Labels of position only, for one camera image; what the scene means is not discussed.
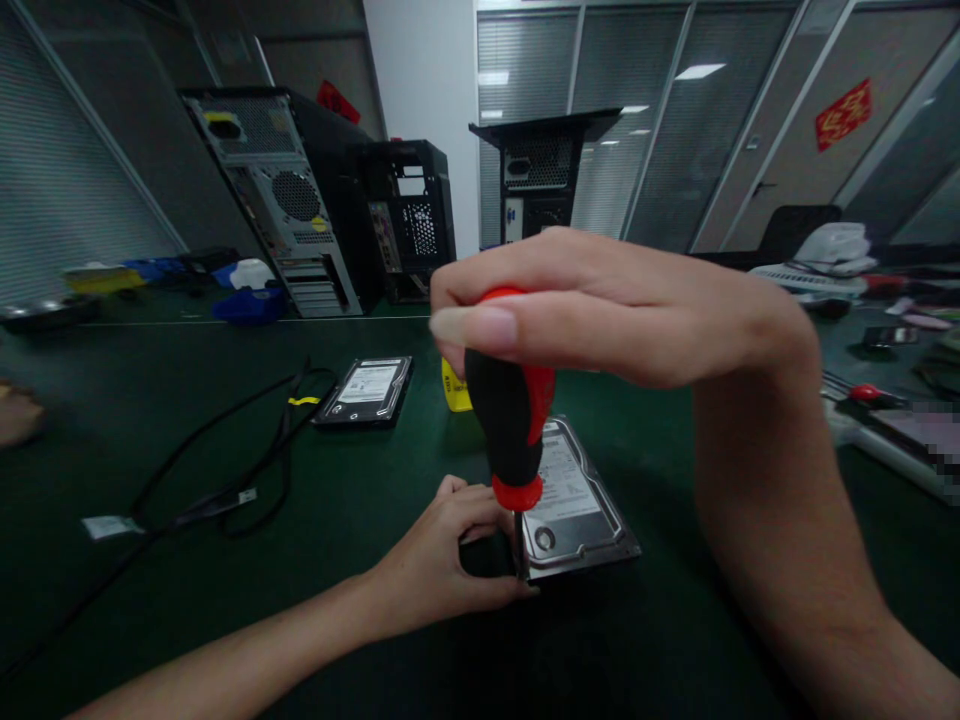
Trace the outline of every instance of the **black cable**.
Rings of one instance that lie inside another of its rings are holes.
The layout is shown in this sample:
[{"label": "black cable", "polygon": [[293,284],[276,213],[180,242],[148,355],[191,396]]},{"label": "black cable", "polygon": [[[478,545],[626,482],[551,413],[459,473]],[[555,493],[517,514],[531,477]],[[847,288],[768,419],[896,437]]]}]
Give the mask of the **black cable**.
[{"label": "black cable", "polygon": [[[133,549],[124,555],[119,562],[117,562],[117,564],[107,575],[92,585],[91,588],[84,593],[81,599],[74,603],[70,610],[64,615],[60,622],[54,626],[52,630],[50,630],[30,649],[22,653],[17,659],[3,669],[3,672],[0,673],[0,682],[11,680],[33,660],[39,657],[48,647],[50,647],[50,645],[53,644],[54,641],[60,638],[70,628],[70,626],[73,625],[74,622],[77,621],[83,612],[94,601],[96,601],[97,598],[99,598],[111,585],[121,578],[138,558],[140,558],[161,538],[171,535],[174,532],[182,530],[183,528],[194,525],[198,522],[212,518],[218,519],[218,528],[220,532],[225,537],[231,539],[248,537],[270,523],[283,508],[283,505],[286,503],[287,497],[289,496],[292,488],[293,458],[291,447],[293,439],[307,426],[307,423],[310,422],[310,420],[314,415],[316,415],[321,407],[321,403],[317,403],[316,405],[312,406],[310,412],[308,412],[307,415],[291,429],[294,406],[290,404],[288,400],[291,397],[300,396],[301,387],[307,377],[321,373],[328,373],[333,377],[333,382],[331,383],[330,388],[324,393],[324,395],[321,396],[325,397],[336,387],[337,375],[328,368],[311,368],[310,358],[308,357],[303,368],[296,375],[285,377],[282,380],[279,380],[267,386],[266,388],[257,391],[253,395],[244,398],[227,410],[217,414],[213,419],[204,423],[198,429],[190,433],[190,435],[188,435],[187,438],[170,454],[170,456],[167,457],[167,459],[160,465],[153,475],[150,476],[144,487],[137,494],[137,497],[131,504],[130,516],[146,530],[145,536]],[[160,529],[153,529],[154,526],[146,520],[143,507],[150,495],[163,480],[164,476],[177,463],[184,452],[186,452],[186,450],[201,435],[220,423],[222,420],[236,412],[239,412],[254,401],[259,400],[263,396],[285,384],[288,384],[288,392],[283,398],[284,409],[280,417],[280,422],[277,425],[277,432],[275,433],[270,445],[267,447],[267,450],[254,464],[254,466],[245,472],[238,480],[228,483],[220,490],[209,493],[188,505],[183,511],[178,513],[169,523]],[[243,504],[240,500],[240,493],[249,488],[257,476],[264,469],[269,467],[278,456],[281,459],[282,485],[280,497],[266,513],[264,513],[260,518],[247,527],[239,530],[227,528],[226,520],[229,513],[233,510],[236,510]]]},{"label": "black cable", "polygon": [[[824,261],[821,262],[821,264],[829,265],[831,263]],[[820,275],[821,277],[833,278],[834,280],[849,280],[850,278],[854,277],[853,275],[839,275],[836,273],[826,272],[825,270],[818,270],[817,268],[813,267],[812,263],[801,262],[800,260],[788,260],[784,263],[784,265],[786,265],[788,268],[792,268],[793,270],[803,270],[805,272],[813,273],[814,275]]]}]

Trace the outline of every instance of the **blue object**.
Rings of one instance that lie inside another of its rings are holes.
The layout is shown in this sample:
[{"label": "blue object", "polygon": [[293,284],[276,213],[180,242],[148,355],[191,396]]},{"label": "blue object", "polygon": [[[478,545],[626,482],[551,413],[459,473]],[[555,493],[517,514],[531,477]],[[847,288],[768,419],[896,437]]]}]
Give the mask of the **blue object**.
[{"label": "blue object", "polygon": [[144,258],[142,260],[127,260],[124,267],[136,270],[146,282],[162,280],[166,275],[186,272],[180,258]]},{"label": "blue object", "polygon": [[232,325],[269,325],[287,310],[281,288],[238,290],[213,306],[213,316]]},{"label": "blue object", "polygon": [[211,274],[217,279],[217,284],[220,287],[233,287],[233,283],[230,282],[230,276],[233,274],[233,271],[237,269],[236,263],[230,263],[229,265],[224,265],[219,270],[214,270]]}]

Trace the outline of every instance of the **screwdriver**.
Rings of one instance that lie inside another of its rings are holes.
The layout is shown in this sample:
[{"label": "screwdriver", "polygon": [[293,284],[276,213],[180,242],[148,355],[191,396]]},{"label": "screwdriver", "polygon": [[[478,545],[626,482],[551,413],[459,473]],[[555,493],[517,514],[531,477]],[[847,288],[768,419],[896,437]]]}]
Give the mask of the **screwdriver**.
[{"label": "screwdriver", "polygon": [[[500,288],[480,302],[522,294]],[[494,494],[502,507],[513,512],[517,577],[526,580],[523,513],[533,509],[543,494],[539,475],[543,425],[553,403],[556,371],[498,360],[469,348],[464,369],[470,401],[487,437]]]}]

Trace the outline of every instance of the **computer tower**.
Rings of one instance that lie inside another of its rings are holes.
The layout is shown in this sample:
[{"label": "computer tower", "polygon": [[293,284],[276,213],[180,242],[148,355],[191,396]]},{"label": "computer tower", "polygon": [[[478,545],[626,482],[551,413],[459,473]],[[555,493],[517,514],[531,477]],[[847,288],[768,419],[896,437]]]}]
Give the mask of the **computer tower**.
[{"label": "computer tower", "polygon": [[584,142],[596,142],[620,108],[478,127],[470,131],[500,151],[500,244],[553,225],[570,225]]},{"label": "computer tower", "polygon": [[370,137],[285,88],[180,95],[301,317],[371,310],[379,254],[348,152]]},{"label": "computer tower", "polygon": [[387,299],[430,301],[430,276],[457,259],[447,156],[426,140],[355,145]]}]

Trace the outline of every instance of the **screwdriver handle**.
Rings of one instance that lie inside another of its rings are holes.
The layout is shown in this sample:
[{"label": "screwdriver handle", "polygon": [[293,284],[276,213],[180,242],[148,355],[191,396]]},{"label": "screwdriver handle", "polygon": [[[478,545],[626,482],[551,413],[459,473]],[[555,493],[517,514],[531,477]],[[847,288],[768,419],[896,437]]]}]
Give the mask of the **screwdriver handle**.
[{"label": "screwdriver handle", "polygon": [[[522,294],[501,288],[487,293],[480,302]],[[543,424],[553,404],[556,371],[498,360],[469,348],[464,369],[470,401],[487,437],[497,501],[507,510],[526,512],[543,494],[538,474]]]}]

